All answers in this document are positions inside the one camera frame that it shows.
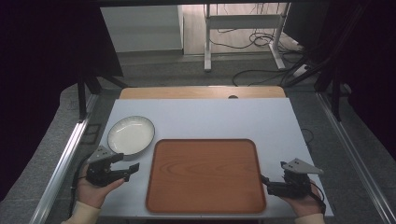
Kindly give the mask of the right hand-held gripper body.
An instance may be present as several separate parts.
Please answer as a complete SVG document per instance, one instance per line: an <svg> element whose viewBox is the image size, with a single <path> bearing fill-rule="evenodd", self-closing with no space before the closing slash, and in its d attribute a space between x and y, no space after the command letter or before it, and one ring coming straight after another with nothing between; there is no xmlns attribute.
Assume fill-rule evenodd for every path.
<svg viewBox="0 0 396 224"><path fill-rule="evenodd" d="M287 169L287 171L284 170L283 182L271 182L271 188L267 189L270 195L302 199L312 192L308 175L323 174L321 169L298 158L289 161Z"/></svg>

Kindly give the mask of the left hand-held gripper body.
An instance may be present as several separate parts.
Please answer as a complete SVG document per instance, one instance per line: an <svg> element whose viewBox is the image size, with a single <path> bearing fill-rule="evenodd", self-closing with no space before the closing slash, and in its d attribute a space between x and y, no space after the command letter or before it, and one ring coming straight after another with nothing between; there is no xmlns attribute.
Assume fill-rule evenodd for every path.
<svg viewBox="0 0 396 224"><path fill-rule="evenodd" d="M109 158L114 154L118 153L115 153L104 146L99 146L87 159L89 167L86 179L91 184L97 187L105 187L114 182L111 181L111 175L114 171L110 169L112 163L109 161Z"/></svg>

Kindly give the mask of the white plate with dark rim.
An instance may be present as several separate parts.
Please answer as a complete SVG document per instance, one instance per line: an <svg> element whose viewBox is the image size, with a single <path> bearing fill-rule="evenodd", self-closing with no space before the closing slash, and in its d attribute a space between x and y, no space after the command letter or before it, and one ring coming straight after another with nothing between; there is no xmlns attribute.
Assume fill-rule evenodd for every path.
<svg viewBox="0 0 396 224"><path fill-rule="evenodd" d="M155 135L153 123L141 116L118 121L108 132L107 144L116 153L134 155L146 149Z"/></svg>

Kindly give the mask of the brown wooden tray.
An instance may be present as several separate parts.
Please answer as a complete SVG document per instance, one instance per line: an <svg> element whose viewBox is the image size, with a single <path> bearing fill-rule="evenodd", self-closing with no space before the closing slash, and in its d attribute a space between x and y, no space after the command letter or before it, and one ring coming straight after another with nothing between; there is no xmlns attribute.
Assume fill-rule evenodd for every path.
<svg viewBox="0 0 396 224"><path fill-rule="evenodd" d="M154 149L146 207L158 214L259 214L266 208L249 139L163 139Z"/></svg>

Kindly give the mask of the person's left hand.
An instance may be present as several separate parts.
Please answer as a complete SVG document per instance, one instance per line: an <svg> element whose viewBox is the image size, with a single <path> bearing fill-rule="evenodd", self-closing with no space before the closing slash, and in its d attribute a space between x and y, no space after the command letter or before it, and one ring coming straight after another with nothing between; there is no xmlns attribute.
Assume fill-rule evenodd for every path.
<svg viewBox="0 0 396 224"><path fill-rule="evenodd" d="M100 209L106 199L106 196L114 189L117 189L124 183L124 179L116 180L105 187L97 187L86 180L88 166L82 169L77 184L77 198L81 203Z"/></svg>

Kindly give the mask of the person's right hand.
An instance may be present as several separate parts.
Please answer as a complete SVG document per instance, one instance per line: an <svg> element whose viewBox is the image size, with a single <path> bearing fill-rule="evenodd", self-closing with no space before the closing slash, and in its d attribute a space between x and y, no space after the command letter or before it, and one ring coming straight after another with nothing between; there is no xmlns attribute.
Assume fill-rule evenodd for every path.
<svg viewBox="0 0 396 224"><path fill-rule="evenodd" d="M291 199L282 197L282 200L287 202L297 217L306 217L321 213L320 204L311 196L306 196L302 199Z"/></svg>

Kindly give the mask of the dark floor grate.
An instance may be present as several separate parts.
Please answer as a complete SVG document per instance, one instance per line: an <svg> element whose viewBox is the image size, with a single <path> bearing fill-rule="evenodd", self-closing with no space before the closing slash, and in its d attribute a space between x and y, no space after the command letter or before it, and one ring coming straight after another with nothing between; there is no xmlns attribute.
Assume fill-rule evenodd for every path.
<svg viewBox="0 0 396 224"><path fill-rule="evenodd" d="M80 143L82 145L94 145L99 136L100 129L100 124L89 124L82 135Z"/></svg>

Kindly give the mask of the black metal stand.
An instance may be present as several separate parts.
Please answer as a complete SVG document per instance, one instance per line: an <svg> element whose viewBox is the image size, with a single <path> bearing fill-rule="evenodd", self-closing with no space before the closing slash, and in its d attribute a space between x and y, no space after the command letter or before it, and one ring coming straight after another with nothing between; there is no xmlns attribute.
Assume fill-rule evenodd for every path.
<svg viewBox="0 0 396 224"><path fill-rule="evenodd" d="M342 73L338 66L332 60L327 60L323 63L321 73L314 85L318 92L324 92L331 87L331 112L337 121L341 121L340 117L340 97L342 96Z"/></svg>
<svg viewBox="0 0 396 224"><path fill-rule="evenodd" d="M88 107L86 99L85 88L88 88L91 94L99 94L102 91L102 86L99 83L99 77L104 80L115 84L116 86L124 89L128 88L128 85L117 78L105 75L104 73L93 72L92 74L80 73L78 75L78 122L81 123L85 118L88 117Z"/></svg>

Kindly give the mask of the white power strip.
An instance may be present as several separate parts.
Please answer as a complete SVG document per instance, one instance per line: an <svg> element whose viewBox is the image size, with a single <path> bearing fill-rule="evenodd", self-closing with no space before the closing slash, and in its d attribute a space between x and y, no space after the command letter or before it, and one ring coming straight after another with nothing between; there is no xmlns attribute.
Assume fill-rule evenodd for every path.
<svg viewBox="0 0 396 224"><path fill-rule="evenodd" d="M303 64L293 73L293 76L299 77L300 75L302 75L303 73L305 73L306 71L308 71L310 69L311 69L311 67L308 64Z"/></svg>

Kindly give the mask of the white cabinet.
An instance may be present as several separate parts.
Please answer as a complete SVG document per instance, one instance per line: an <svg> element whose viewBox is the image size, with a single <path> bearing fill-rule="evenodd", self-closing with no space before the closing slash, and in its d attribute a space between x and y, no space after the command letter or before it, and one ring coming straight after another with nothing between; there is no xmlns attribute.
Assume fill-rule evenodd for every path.
<svg viewBox="0 0 396 224"><path fill-rule="evenodd" d="M116 52L183 49L181 6L102 7Z"/></svg>

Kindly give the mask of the aluminium rail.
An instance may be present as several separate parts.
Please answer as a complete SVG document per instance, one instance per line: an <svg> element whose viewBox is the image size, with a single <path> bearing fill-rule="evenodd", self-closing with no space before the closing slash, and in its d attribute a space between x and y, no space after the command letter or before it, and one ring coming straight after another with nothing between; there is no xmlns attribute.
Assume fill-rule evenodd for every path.
<svg viewBox="0 0 396 224"><path fill-rule="evenodd" d="M340 142L358 174L361 183L366 189L369 198L374 204L377 213L381 217L383 224L396 224L396 214L391 209L388 199L374 180L372 174L369 172L361 158L361 155L343 126L343 123L332 113L331 103L327 99L326 94L317 92L316 96L335 133L340 139Z"/></svg>
<svg viewBox="0 0 396 224"><path fill-rule="evenodd" d="M88 126L97 99L97 94L92 94L88 98L86 103L87 115L82 121L79 121L76 124L73 132L71 133L61 158L59 159L54 172L52 173L49 183L43 192L43 195L29 221L29 224L45 224L45 221L49 216L50 209L54 205L57 194L60 191L62 183L64 182L67 170L77 151L79 141Z"/></svg>

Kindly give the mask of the white metal desk frame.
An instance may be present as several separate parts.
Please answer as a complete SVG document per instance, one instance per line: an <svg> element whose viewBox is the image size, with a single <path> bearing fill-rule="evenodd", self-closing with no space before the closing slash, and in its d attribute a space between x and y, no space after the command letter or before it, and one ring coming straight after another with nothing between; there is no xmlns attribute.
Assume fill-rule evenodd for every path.
<svg viewBox="0 0 396 224"><path fill-rule="evenodd" d="M274 57L279 70L285 70L286 66L281 59L278 50L279 39L289 12L288 2L280 14L261 15L210 15L210 5L205 4L205 51L204 70L211 71L211 42L210 31L215 29L274 29L274 38L269 43L269 49Z"/></svg>

